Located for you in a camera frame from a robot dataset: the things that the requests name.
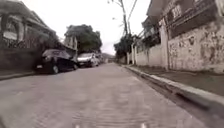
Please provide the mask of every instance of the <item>tree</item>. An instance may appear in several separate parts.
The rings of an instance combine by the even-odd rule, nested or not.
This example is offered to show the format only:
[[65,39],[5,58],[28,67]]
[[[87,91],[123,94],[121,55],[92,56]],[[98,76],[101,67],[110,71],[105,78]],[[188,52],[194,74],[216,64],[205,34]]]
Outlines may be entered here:
[[131,45],[133,43],[133,36],[128,34],[121,38],[120,42],[114,45],[116,51],[116,58],[120,59],[126,56],[127,52],[131,52]]
[[83,52],[100,52],[102,46],[102,41],[100,39],[100,32],[94,32],[91,26],[80,25],[73,26],[70,25],[67,28],[65,36],[76,37],[78,41],[78,50],[79,53]]

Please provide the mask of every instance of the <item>car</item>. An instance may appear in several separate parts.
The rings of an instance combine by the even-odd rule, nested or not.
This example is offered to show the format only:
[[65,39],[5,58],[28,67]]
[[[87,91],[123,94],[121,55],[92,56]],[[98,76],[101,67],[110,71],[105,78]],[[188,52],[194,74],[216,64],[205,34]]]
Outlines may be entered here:
[[49,49],[46,50],[40,59],[35,63],[35,71],[44,71],[57,74],[61,71],[73,69],[77,70],[78,64],[74,57],[70,56],[64,50]]
[[83,53],[78,56],[79,67],[96,67],[99,66],[99,59],[95,53]]

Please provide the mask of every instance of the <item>sidewalk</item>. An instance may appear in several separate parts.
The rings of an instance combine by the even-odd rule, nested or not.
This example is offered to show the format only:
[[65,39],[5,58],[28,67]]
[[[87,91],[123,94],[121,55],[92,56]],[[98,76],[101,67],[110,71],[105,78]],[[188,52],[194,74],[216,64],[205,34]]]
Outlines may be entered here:
[[0,71],[0,81],[1,80],[7,80],[12,78],[18,78],[18,77],[24,77],[24,76],[30,76],[33,75],[33,71]]
[[165,71],[149,67],[124,66],[171,94],[186,98],[204,110],[224,118],[224,75]]
[[224,75],[205,73],[191,73],[178,71],[165,71],[163,69],[149,67],[135,67],[147,74],[167,78],[175,82],[183,83],[194,88],[202,89],[217,95],[224,96]]

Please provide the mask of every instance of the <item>balcony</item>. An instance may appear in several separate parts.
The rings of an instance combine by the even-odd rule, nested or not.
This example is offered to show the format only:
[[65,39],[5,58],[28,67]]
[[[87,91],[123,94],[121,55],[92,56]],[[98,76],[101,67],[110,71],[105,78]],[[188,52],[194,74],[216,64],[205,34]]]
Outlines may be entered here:
[[214,0],[198,1],[193,8],[188,9],[181,16],[167,21],[171,38],[215,20],[216,12],[217,7]]

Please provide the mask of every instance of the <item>curb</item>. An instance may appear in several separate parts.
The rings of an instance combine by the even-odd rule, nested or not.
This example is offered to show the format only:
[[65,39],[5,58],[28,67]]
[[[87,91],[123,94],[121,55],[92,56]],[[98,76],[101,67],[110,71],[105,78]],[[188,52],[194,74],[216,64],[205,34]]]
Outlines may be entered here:
[[0,81],[34,75],[34,72],[0,76]]
[[214,112],[224,118],[224,97],[182,83],[174,82],[166,78],[158,77],[156,75],[149,75],[136,68],[128,66],[123,67],[145,79],[149,79],[172,94],[187,98],[194,104],[197,104],[200,107],[210,112]]

